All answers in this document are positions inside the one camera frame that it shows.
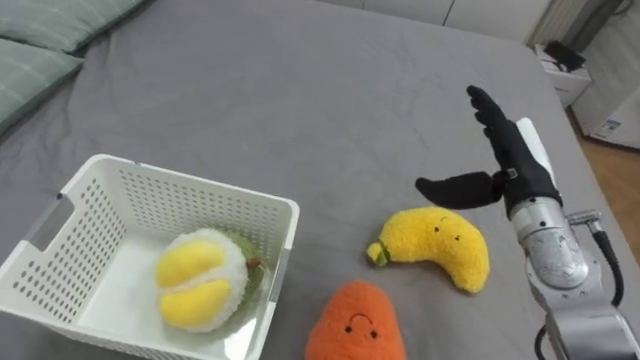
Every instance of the robotic hand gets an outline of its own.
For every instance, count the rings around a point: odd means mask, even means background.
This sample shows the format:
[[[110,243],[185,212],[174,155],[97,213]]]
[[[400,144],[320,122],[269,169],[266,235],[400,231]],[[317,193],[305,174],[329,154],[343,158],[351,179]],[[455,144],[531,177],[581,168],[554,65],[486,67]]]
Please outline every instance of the robotic hand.
[[[565,216],[553,171],[529,119],[508,120],[482,89],[467,89],[476,119],[485,126],[500,170],[432,181],[420,178],[416,188],[434,204],[470,209],[504,196],[507,217],[526,256],[531,291],[546,312],[535,341],[538,359],[546,331],[558,359],[640,359],[640,347],[617,306],[624,285],[615,253],[602,230],[599,214],[588,210]],[[571,226],[587,225],[611,266],[616,294],[610,301],[601,284],[598,262],[580,248]]]

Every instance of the carrot plush toy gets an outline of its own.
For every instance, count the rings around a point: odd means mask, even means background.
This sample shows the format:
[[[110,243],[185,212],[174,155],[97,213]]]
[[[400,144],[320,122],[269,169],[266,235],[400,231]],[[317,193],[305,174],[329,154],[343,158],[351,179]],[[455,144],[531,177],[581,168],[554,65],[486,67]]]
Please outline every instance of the carrot plush toy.
[[[305,360],[406,360],[387,295],[363,281],[339,289],[311,330]]]

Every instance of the white plastic basket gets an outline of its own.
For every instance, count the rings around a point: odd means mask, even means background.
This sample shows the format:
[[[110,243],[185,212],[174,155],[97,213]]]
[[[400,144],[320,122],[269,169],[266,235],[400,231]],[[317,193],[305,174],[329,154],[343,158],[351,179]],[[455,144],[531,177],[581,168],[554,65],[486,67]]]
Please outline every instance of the white plastic basket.
[[[89,159],[0,267],[0,310],[148,359],[260,357],[293,243],[295,202],[106,155]],[[260,250],[261,291],[231,326],[165,326],[153,269],[180,233],[233,230]]]

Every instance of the green striped pillow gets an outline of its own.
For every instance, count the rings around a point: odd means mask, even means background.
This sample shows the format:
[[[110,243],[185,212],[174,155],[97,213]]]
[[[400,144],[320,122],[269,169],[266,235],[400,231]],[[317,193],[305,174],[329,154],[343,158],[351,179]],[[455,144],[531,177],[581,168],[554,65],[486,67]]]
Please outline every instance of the green striped pillow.
[[[73,52],[144,0],[0,0],[0,37]]]
[[[0,134],[42,102],[81,62],[0,39]]]

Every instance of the stuffed toy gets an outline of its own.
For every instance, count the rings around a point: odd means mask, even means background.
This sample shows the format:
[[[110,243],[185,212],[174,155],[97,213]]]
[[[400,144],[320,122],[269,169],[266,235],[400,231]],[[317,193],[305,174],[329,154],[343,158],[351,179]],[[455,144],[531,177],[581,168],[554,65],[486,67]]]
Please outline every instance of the stuffed toy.
[[[391,301],[381,289],[351,282],[329,300],[311,330],[305,360],[405,360]]]
[[[462,216],[439,207],[400,211],[384,225],[367,249],[377,266],[389,261],[433,261],[456,287],[477,293],[489,275],[489,254],[482,234]]]
[[[262,276],[248,239],[214,229],[180,235],[156,265],[160,314],[190,332],[215,330],[255,292]]]

